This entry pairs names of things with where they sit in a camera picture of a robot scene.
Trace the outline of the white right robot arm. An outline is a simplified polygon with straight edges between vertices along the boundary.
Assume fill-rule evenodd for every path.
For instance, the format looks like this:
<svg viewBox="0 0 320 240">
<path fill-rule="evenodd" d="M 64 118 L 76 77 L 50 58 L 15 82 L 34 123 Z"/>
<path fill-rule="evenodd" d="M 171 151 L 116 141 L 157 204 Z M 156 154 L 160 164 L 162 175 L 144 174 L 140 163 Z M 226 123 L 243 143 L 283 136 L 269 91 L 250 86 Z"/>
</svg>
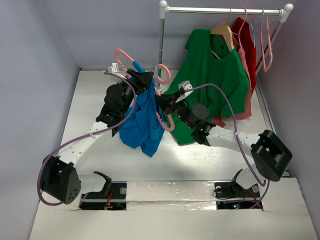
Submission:
<svg viewBox="0 0 320 240">
<path fill-rule="evenodd" d="M 253 185 L 264 181 L 278 182 L 293 155 L 280 138 L 271 130 L 260 134 L 228 130 L 209 122 L 207 108 L 200 104 L 189 106 L 180 100 L 181 91 L 155 97 L 161 110 L 173 114 L 191 130 L 192 139 L 200 145 L 222 147 L 253 158 L 254 163 L 239 170 L 230 183 L 235 196 L 242 196 Z"/>
</svg>

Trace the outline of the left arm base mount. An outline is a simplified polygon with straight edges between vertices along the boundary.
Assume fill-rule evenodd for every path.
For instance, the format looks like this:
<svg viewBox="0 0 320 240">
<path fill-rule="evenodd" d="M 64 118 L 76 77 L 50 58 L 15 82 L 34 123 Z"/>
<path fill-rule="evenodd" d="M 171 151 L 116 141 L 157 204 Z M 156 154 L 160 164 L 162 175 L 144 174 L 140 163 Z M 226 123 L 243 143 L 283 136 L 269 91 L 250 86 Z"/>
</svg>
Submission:
<svg viewBox="0 0 320 240">
<path fill-rule="evenodd" d="M 112 178 L 100 171 L 94 174 L 104 179 L 104 185 L 100 191 L 91 191 L 82 194 L 78 207 L 88 211 L 122 211 L 127 209 L 127 182 L 112 181 Z"/>
</svg>

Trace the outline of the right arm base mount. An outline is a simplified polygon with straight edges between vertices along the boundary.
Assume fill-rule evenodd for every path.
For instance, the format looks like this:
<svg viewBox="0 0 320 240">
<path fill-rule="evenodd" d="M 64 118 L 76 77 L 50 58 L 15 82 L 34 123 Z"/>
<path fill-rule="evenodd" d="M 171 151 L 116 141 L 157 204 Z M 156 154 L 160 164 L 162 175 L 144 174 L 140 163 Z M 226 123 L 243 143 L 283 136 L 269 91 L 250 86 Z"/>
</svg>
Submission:
<svg viewBox="0 0 320 240">
<path fill-rule="evenodd" d="M 218 210 L 250 209 L 260 199 L 260 189 L 257 183 L 245 189 L 236 182 L 241 171 L 242 169 L 230 181 L 214 183 L 212 195 L 216 199 Z"/>
</svg>

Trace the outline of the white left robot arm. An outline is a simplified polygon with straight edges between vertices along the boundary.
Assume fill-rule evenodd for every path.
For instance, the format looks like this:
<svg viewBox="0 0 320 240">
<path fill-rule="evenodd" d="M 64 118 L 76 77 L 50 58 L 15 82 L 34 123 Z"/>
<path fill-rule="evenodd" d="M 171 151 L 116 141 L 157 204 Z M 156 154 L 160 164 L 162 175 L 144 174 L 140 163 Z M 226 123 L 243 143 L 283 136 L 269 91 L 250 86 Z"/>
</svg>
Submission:
<svg viewBox="0 0 320 240">
<path fill-rule="evenodd" d="M 154 87 L 152 71 L 129 69 L 127 73 L 129 76 L 121 77 L 104 72 L 119 81 L 106 89 L 103 107 L 93 125 L 84 135 L 62 144 L 44 158 L 37 178 L 37 194 L 44 204 L 53 205 L 43 198 L 42 193 L 55 198 L 57 205 L 69 205 L 78 197 L 81 181 L 77 168 L 96 148 L 118 133 L 133 113 L 137 96 Z"/>
</svg>

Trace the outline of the blue t-shirt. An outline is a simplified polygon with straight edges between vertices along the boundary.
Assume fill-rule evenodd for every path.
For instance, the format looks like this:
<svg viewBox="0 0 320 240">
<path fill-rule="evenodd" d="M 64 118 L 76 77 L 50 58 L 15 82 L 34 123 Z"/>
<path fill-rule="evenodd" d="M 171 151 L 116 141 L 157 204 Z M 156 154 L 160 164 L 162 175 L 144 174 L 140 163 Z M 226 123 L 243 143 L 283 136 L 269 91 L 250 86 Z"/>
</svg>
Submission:
<svg viewBox="0 0 320 240">
<path fill-rule="evenodd" d="M 163 113 L 155 100 L 155 79 L 151 79 L 151 86 L 143 93 L 136 96 L 135 107 L 130 107 L 127 113 L 133 111 L 119 130 L 122 142 L 152 157 L 158 150 L 159 144 L 165 132 L 156 114 L 163 119 Z"/>
</svg>

